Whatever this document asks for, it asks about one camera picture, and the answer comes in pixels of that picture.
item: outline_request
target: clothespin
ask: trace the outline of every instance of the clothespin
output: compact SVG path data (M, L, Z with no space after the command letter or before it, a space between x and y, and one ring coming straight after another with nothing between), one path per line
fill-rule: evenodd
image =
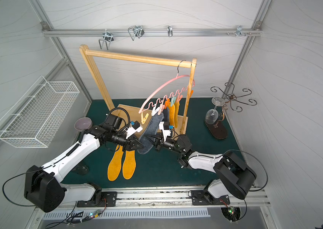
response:
M168 106L168 104L169 104L169 99L167 99L166 101L165 101L165 105L164 105L164 107L167 107Z
M161 112L164 110L164 104L162 103L162 104L160 104L160 107L159 107L160 109L159 109L159 112L158 112L158 115L160 115L161 114Z
M175 100L177 99L177 97L173 96L172 99L170 100L170 106L172 107L173 104L175 103Z
M149 113L146 113L145 117L143 117L143 112L141 112L141 124L145 124L148 116L149 116Z
M183 95L181 94L180 96L178 96L177 102L179 102L182 98L183 98Z
M158 113L159 110L160 110L160 107L156 108L156 104L155 104L155 106L153 107L153 110L151 111L151 116L154 116L156 113Z

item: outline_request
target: wavy wall pattern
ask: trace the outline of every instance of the wavy wall pattern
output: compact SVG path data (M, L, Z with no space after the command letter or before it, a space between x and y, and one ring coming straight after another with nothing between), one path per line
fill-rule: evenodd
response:
M323 2L275 0L237 76L258 105L229 112L243 150L265 165L278 228L323 224ZM248 158L260 182L265 175Z

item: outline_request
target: metal hook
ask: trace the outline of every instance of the metal hook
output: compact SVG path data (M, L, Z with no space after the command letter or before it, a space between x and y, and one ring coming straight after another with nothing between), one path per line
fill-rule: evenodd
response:
M212 92L217 92L217 89L219 89L224 95L226 95L226 98L225 99L228 99L229 101L228 102L230 102L230 108L233 110L233 111L235 111L235 112L241 112L242 110L243 110L243 108L242 107L240 107L240 106L237 106L235 109L233 109L233 107L232 107L232 101L237 101L238 103L243 103L243 104L246 104L246 105L249 105L249 106L255 106L255 105L257 105L257 101L255 101L254 99L252 99L252 98L250 98L248 101L251 103L251 104L249 104L249 103L244 103L244 102L241 102L241 101L238 101L237 100L237 98L241 98L241 97L244 97L244 96L247 96L247 95L250 95L250 94L252 94L252 91L250 90L250 89L248 89L248 88L244 88L242 91L243 92L248 92L249 94L245 94L245 95L242 95L242 96L236 96L233 92L234 92L234 89L235 89L235 85L233 84L233 83L230 83L230 82L227 82L227 83L225 83L225 86L226 87L229 87L229 86L231 86L231 85L233 85L233 88L232 88L232 92L230 93L230 94L226 94L221 88L219 88L218 86L213 86L213 87L211 87L210 88L210 90L212 91ZM227 110L228 109L228 107L227 107L227 105L226 104L224 104L223 105L223 109L225 109L225 110Z
M248 88L244 88L242 91L243 92L250 92L250 93L249 94L242 95L242 96L236 96L237 98L244 97L244 96L247 96L247 95L252 94L252 91L250 89L248 89Z
M145 31L143 30L142 25L136 25L135 27L131 26L130 28L127 29L127 31L133 41L135 40L136 36L137 38L140 38L142 37L142 35L145 34Z
M186 61L186 60L182 60L182 61L181 61L181 62L179 62L179 64L178 64L178 67L177 67L178 74L179 74L179 66L180 66L180 63L182 63L183 61Z
M104 42L105 42L105 46L107 47L107 50L109 50L107 41L105 39L99 39L98 42L99 42L100 49L104 47Z
M168 37L172 37L173 36L173 28L171 25L168 25Z
M242 27L240 25L237 27L237 31L234 34L235 34L236 37L246 35L246 33L242 33Z
M234 110L233 107L231 106L231 103L230 103L230 108L235 112L242 112L242 110L243 110L243 108L241 106L237 106L237 109L240 108L240 111Z
M113 34L105 31L105 33L103 33L103 39L98 40L100 49L102 49L104 47L104 42L105 42L105 46L107 47L107 50L109 50L110 43L112 41L114 41Z

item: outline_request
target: white wire basket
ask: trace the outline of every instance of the white wire basket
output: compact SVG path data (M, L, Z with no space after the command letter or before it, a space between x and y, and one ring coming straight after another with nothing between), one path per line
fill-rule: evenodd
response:
M78 95L72 81L41 76L0 119L0 139L16 148L47 148Z

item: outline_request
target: green mat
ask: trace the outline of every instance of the green mat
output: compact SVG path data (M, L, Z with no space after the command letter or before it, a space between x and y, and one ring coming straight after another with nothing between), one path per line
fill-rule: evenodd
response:
M125 104L140 107L145 99L113 99L114 105ZM185 99L180 101L179 115L183 115ZM211 98L191 98L188 108L187 135L191 140L192 149L200 153L218 154L228 149L239 149L226 119L223 121L228 130L225 140L217 140L208 131L204 123L206 112L214 108ZM91 118L94 125L100 124L106 118L108 108L104 100L93 100L87 117ZM115 144L107 143L107 147L114 150ZM136 170L129 180L123 178L122 171L115 181L107 178L108 164L113 158L105 146L93 151L83 162L89 166L86 175L78 175L70 172L63 184L82 184L93 182L102 188L125 188L125 187L151 187L151 186L178 186L178 185L206 185L210 180L216 179L217 175L201 169L181 169L177 162L177 153L161 149L154 149L147 154L135 153Z

